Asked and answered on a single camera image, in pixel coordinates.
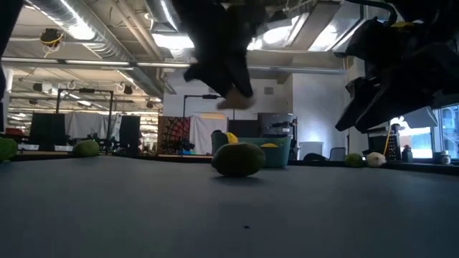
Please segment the ceiling light panel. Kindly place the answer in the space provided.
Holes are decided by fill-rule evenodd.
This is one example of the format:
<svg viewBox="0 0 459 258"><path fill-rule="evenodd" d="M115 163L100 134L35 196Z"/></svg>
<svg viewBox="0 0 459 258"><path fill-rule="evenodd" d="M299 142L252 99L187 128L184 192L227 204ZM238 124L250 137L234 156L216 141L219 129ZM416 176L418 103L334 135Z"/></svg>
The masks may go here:
<svg viewBox="0 0 459 258"><path fill-rule="evenodd" d="M158 47L167 49L193 49L194 43L187 35L180 34L152 34L151 35Z"/></svg>

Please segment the grey ceiling pipe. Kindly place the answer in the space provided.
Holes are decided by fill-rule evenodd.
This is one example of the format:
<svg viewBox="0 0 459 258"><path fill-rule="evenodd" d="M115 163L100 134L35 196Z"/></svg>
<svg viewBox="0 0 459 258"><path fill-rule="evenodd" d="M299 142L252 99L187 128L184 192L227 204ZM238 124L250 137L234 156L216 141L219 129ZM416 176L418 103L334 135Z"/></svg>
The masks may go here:
<svg viewBox="0 0 459 258"><path fill-rule="evenodd" d="M131 70L135 67L154 67L167 69L185 69L189 68L188 63L179 62L134 62L134 61L107 61L107 60L83 60L83 59L48 59L48 58L31 58L31 57L2 57L3 63L11 65L73 65L83 67L109 67L110 69ZM343 75L346 70L329 69L329 68L313 68L313 67L289 67L277 65L249 65L249 70L263 72L291 72L303 74L327 74L327 75Z"/></svg>

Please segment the black upright panel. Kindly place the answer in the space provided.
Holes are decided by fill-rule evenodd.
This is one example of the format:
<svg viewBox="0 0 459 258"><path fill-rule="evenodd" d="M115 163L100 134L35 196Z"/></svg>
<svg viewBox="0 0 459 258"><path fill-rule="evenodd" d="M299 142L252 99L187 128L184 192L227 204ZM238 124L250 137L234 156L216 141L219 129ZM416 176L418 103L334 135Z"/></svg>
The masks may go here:
<svg viewBox="0 0 459 258"><path fill-rule="evenodd" d="M128 156L137 156L140 141L141 117L124 115L120 124L120 146L125 148Z"/></svg>

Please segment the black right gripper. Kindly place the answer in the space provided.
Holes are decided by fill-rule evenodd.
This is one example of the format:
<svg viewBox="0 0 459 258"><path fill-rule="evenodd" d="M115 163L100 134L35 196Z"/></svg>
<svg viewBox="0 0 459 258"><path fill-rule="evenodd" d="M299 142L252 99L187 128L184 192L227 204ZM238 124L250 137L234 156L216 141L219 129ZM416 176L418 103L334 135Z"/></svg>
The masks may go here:
<svg viewBox="0 0 459 258"><path fill-rule="evenodd" d="M365 21L351 36L342 57L355 57L370 66L370 76L346 85L350 103L336 129L364 132L392 118L421 108L452 103L459 90L459 19L382 23ZM392 69L419 77L391 77Z"/></svg>

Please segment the red patterned tapestry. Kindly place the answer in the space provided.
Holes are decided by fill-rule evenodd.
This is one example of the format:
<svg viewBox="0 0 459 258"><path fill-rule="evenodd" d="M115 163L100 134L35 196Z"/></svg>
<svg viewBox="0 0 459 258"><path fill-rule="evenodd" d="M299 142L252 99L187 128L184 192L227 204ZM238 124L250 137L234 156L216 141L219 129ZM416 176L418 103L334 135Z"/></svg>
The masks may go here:
<svg viewBox="0 0 459 258"><path fill-rule="evenodd" d="M189 148L190 117L160 116L158 118L158 154L180 154Z"/></svg>

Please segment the small silver round duct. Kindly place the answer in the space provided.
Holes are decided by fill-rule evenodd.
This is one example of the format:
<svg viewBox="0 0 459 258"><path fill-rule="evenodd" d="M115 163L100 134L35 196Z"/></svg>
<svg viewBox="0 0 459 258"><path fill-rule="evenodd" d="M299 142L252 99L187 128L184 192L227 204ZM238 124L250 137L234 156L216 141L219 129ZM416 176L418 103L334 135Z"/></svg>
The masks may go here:
<svg viewBox="0 0 459 258"><path fill-rule="evenodd" d="M144 0L148 12L153 19L151 31L153 33L178 33L180 18L178 17L171 0Z"/></svg>

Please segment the whiteboard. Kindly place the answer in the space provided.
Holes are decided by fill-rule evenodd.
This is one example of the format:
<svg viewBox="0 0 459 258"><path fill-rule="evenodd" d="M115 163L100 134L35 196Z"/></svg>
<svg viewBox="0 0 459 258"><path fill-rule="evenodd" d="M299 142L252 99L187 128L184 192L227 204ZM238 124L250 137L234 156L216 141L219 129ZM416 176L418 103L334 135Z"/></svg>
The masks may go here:
<svg viewBox="0 0 459 258"><path fill-rule="evenodd" d="M359 132L355 127L349 128L349 152L362 154L368 146L368 136Z"/></svg>

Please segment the tilted grey panel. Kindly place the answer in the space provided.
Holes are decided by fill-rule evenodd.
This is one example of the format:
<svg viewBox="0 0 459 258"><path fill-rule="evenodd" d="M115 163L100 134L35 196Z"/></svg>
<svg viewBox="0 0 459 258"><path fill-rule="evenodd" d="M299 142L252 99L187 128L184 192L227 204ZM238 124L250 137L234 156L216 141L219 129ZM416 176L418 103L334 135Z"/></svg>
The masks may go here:
<svg viewBox="0 0 459 258"><path fill-rule="evenodd" d="M431 107L423 107L403 115L411 129L437 127L438 121Z"/></svg>

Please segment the white hanging cloth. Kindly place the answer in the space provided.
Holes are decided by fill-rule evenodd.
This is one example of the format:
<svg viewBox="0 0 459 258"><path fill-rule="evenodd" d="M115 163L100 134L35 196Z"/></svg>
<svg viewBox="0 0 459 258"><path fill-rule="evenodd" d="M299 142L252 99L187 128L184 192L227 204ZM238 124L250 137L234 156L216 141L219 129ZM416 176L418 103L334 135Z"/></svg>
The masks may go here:
<svg viewBox="0 0 459 258"><path fill-rule="evenodd" d="M212 133L227 131L228 119L221 113L200 113L190 117L189 142L194 144L194 154L212 154Z"/></svg>

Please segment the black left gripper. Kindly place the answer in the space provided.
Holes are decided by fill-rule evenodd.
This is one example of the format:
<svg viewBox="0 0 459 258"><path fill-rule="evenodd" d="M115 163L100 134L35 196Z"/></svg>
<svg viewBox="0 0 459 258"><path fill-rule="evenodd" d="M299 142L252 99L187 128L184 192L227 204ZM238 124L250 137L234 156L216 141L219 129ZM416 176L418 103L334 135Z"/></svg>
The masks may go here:
<svg viewBox="0 0 459 258"><path fill-rule="evenodd" d="M227 8L219 0L171 0L171 3L181 27L194 44L197 60L184 73L184 80L200 80L226 97L233 88L231 79L214 66L229 63L235 87L244 97L252 97L247 47L268 16L265 6L255 0Z"/></svg>

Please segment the black metal frame stand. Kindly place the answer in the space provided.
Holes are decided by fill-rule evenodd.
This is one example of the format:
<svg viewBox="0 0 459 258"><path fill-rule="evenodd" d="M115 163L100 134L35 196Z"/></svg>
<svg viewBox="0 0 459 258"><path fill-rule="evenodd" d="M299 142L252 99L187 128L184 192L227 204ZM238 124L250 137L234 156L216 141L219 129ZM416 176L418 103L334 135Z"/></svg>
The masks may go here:
<svg viewBox="0 0 459 258"><path fill-rule="evenodd" d="M182 117L185 118L186 117L186 101L188 98L201 98L201 99L204 99L204 100L216 100L216 99L219 99L219 98L223 98L222 96L220 95L213 95L213 94L207 94L207 95L184 95L184 99L183 99L183 109L182 109Z"/></svg>
<svg viewBox="0 0 459 258"><path fill-rule="evenodd" d="M108 93L110 95L109 112L108 112L108 127L107 127L107 133L106 133L107 137L104 140L105 154L107 155L109 153L109 148L110 148L109 140L110 140L110 134L111 134L110 126L111 126L111 120L112 120L114 92L112 90L96 90L96 89L87 88L87 87L80 88L80 89L62 89L62 88L60 88L60 89L57 90L57 102L56 102L55 114L59 114L60 113L60 102L61 102L61 96L60 95L64 91L68 91L68 92L78 91L81 94L83 94L83 93L95 94L96 92L100 92L100 93Z"/></svg>

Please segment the large dark green lime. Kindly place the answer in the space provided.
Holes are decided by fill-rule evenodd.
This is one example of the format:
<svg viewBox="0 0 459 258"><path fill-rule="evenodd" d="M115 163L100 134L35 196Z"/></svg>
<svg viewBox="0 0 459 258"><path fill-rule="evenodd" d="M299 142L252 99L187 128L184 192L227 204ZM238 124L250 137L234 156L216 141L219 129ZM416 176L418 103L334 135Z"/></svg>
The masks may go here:
<svg viewBox="0 0 459 258"><path fill-rule="evenodd" d="M229 143L220 147L212 158L212 167L226 177L246 177L265 165L265 152L251 143Z"/></svg>

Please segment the black screen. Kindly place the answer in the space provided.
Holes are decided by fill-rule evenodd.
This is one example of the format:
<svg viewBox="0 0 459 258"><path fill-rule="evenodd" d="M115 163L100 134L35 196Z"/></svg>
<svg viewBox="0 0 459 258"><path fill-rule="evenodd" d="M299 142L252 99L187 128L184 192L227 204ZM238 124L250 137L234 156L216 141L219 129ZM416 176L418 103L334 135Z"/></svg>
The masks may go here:
<svg viewBox="0 0 459 258"><path fill-rule="evenodd" d="M257 120L229 120L228 131L238 138L260 137L260 126Z"/></svg>

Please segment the teal plastic basket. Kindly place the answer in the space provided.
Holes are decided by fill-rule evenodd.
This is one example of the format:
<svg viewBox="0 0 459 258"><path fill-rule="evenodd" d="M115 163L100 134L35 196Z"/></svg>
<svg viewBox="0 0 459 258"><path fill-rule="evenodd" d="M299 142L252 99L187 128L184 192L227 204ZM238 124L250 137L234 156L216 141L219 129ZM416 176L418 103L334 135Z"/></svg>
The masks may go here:
<svg viewBox="0 0 459 258"><path fill-rule="evenodd" d="M238 143L251 143L260 147L265 143L274 143L278 148L262 148L265 151L266 168L285 168L288 164L290 138L238 138ZM212 133L212 155L223 145L228 144L225 133Z"/></svg>

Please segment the black mesh grater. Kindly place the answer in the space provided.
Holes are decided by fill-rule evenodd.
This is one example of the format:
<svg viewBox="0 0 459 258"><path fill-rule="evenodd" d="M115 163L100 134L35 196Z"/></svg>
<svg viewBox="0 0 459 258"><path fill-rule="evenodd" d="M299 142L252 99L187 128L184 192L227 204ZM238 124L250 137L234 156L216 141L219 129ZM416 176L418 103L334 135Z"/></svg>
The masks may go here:
<svg viewBox="0 0 459 258"><path fill-rule="evenodd" d="M384 156L388 161L402 160L402 151L399 143L399 135L397 133L391 133L390 136L387 137Z"/></svg>

